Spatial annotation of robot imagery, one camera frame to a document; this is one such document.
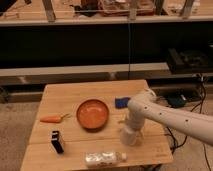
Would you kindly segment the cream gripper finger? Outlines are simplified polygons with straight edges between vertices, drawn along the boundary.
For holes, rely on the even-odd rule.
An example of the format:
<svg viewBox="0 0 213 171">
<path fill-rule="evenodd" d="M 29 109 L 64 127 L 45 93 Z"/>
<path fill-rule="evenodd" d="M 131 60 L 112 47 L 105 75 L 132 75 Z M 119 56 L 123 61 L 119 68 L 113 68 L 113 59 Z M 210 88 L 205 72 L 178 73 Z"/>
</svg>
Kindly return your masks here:
<svg viewBox="0 0 213 171">
<path fill-rule="evenodd" d="M 119 120 L 118 123 L 119 123 L 119 124 L 125 124 L 125 123 L 126 123 L 126 119 L 124 119 L 124 120 Z"/>
<path fill-rule="evenodd" d="M 140 138 L 140 140 L 143 140 L 143 139 L 144 139 L 143 131 L 139 131 L 139 132 L 138 132 L 138 137 Z"/>
</svg>

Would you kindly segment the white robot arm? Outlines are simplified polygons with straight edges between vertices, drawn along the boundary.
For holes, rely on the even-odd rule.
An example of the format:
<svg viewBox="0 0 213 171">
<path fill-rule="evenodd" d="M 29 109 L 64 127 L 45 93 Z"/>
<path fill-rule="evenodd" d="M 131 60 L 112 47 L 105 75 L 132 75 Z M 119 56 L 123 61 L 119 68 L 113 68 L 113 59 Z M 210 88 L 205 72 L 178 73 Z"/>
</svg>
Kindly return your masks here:
<svg viewBox="0 0 213 171">
<path fill-rule="evenodd" d="M 213 146 L 213 117 L 165 107 L 156 100 L 153 90 L 144 89 L 128 101 L 129 113 L 120 132 L 123 144 L 134 145 L 138 132 L 149 119 Z"/>
</svg>

